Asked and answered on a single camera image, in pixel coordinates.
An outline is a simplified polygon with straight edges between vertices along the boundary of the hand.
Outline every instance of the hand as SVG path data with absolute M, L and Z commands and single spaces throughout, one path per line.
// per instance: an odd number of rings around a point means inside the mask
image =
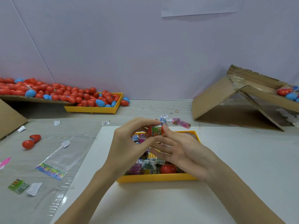
M 198 180 L 207 180 L 208 174 L 218 158 L 215 153 L 192 136 L 171 131 L 166 124 L 163 125 L 163 130 L 165 137 L 159 139 L 159 142 L 172 147 L 156 143 L 152 145 L 151 152 L 158 158 L 177 165 Z M 163 154 L 154 148 L 170 155 Z
M 115 177 L 121 177 L 133 166 L 145 151 L 156 144 L 163 136 L 150 137 L 147 133 L 149 125 L 158 125 L 161 122 L 154 119 L 136 117 L 114 131 L 113 140 L 107 160 L 103 167 L 112 171 Z M 136 132 L 146 132 L 147 139 L 141 144 L 132 140 Z

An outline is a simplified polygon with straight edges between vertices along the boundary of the yellow basket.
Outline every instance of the yellow basket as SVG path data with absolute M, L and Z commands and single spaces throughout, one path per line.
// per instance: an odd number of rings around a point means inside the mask
M 179 133 L 191 133 L 196 135 L 196 139 L 200 142 L 195 131 L 178 131 Z M 175 173 L 175 174 L 139 174 L 139 175 L 124 175 L 120 177 L 118 183 L 129 183 L 129 182 L 166 182 L 166 181 L 186 181 L 186 180 L 197 180 L 190 174 L 187 173 Z
M 112 93 L 117 94 L 120 98 L 114 107 L 77 107 L 77 106 L 64 106 L 67 112 L 90 112 L 90 113 L 113 113 L 115 114 L 121 101 L 123 99 L 122 93 Z

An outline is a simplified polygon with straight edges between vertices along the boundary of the person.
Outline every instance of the person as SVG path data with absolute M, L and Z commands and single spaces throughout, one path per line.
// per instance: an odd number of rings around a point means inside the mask
M 146 132 L 149 125 L 156 124 L 160 124 L 160 121 L 137 117 L 117 128 L 103 167 L 96 171 L 86 189 L 55 224 L 89 223 L 110 186 L 149 147 L 158 158 L 171 162 L 198 180 L 206 182 L 237 224 L 284 223 L 228 165 L 192 136 L 173 132 L 164 124 L 163 136 L 149 137 L 140 145 L 133 142 L 131 136 L 134 133 Z

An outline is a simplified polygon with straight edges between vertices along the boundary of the person's left hand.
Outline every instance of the person's left hand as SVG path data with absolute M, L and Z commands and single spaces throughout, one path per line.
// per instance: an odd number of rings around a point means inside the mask
M 124 175 L 149 147 L 163 138 L 161 135 L 149 137 L 147 134 L 149 125 L 158 124 L 161 124 L 159 120 L 136 117 L 117 128 L 114 131 L 110 151 L 103 167 L 113 171 L 117 178 Z M 147 139 L 138 145 L 131 137 L 134 133 L 142 131 L 146 132 Z

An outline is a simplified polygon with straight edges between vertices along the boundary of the forearm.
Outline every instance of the forearm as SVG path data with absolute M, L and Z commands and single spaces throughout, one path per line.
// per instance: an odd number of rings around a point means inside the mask
M 238 224 L 284 222 L 220 159 L 207 184 Z
M 102 197 L 115 180 L 113 173 L 99 169 L 86 189 L 55 224 L 88 224 Z

